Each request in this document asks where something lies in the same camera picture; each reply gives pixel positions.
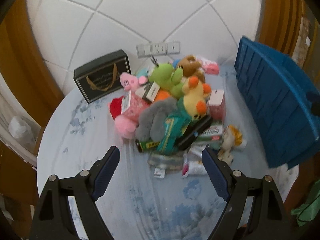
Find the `teal bag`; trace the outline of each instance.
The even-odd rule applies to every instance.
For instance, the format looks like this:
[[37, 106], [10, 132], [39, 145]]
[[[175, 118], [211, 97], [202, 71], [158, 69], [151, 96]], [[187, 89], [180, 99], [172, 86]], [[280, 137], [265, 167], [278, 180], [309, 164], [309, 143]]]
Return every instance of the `teal bag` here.
[[311, 188], [308, 198], [304, 204], [291, 210], [291, 215], [297, 215], [299, 227], [313, 220], [320, 210], [320, 180]]
[[191, 116], [185, 111], [183, 101], [177, 102], [178, 109], [173, 111], [164, 121], [165, 135], [157, 151], [162, 155], [173, 155], [178, 149], [174, 146], [176, 139], [183, 135], [185, 129], [191, 122]]

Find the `pile of toys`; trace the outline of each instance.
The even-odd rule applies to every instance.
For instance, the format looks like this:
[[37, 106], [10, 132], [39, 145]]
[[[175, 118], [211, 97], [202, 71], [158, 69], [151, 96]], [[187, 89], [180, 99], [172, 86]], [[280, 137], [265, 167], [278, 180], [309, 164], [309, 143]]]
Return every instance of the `pile of toys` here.
[[120, 76], [127, 94], [109, 104], [119, 135], [136, 139], [139, 152], [150, 152], [148, 163], [156, 166], [159, 178], [165, 170], [201, 174], [193, 170], [204, 170], [202, 163], [189, 161], [183, 153], [201, 157], [207, 146], [230, 164], [230, 151], [242, 143], [242, 135], [230, 125], [223, 131], [224, 91], [212, 91], [205, 83], [204, 73], [217, 75], [218, 65], [193, 55], [163, 64], [151, 60], [153, 65], [136, 76]]

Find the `black antenna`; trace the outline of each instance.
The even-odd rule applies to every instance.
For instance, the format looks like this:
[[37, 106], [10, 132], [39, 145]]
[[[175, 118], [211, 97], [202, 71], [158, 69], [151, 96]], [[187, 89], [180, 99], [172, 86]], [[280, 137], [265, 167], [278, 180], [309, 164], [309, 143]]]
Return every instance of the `black antenna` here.
[[154, 56], [152, 56], [151, 61], [152, 61], [153, 64], [155, 64], [157, 67], [159, 67], [159, 64], [158, 64], [158, 62], [157, 62], [157, 59], [155, 59]]

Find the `table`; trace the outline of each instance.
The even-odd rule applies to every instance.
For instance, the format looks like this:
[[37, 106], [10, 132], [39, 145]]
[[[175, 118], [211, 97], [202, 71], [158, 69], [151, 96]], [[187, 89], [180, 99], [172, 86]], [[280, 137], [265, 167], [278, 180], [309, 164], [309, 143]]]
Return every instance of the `table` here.
[[[220, 77], [206, 76], [213, 89], [225, 89], [226, 124], [240, 128], [247, 146], [234, 152], [232, 169], [246, 176], [272, 175], [283, 199], [286, 198], [298, 167], [268, 169], [259, 133], [236, 87], [232, 67], [222, 67]], [[181, 178], [181, 173], [153, 177], [147, 164], [148, 154], [138, 153], [134, 141], [115, 133], [107, 103], [124, 94], [118, 90], [87, 104], [78, 89], [72, 90], [52, 115], [39, 148], [37, 183], [41, 193], [47, 178], [75, 176], [90, 169], [110, 146], [120, 149], [120, 163], [97, 208], [109, 231], [117, 239], [207, 239], [217, 223], [225, 202], [218, 197], [208, 176]], [[245, 206], [241, 224], [246, 223], [251, 201]], [[69, 198], [73, 220], [81, 239], [87, 239], [74, 198]]]

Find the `gray elephant plush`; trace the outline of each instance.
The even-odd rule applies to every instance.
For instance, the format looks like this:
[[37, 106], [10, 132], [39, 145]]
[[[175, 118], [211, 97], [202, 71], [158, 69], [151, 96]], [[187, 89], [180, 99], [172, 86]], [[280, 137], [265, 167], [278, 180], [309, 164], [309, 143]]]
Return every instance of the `gray elephant plush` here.
[[173, 97], [157, 101], [144, 110], [139, 116], [139, 126], [136, 138], [145, 142], [150, 140], [159, 142], [165, 134], [164, 121], [170, 113], [177, 109], [177, 100]]

